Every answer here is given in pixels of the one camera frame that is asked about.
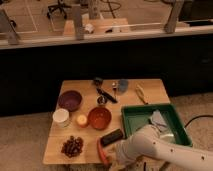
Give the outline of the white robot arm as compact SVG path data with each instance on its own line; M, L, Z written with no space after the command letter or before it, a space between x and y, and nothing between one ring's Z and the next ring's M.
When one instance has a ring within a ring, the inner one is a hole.
M164 141L153 125L142 127L115 145L115 159L119 164L132 164L141 156L164 160L191 171L213 171L213 152Z

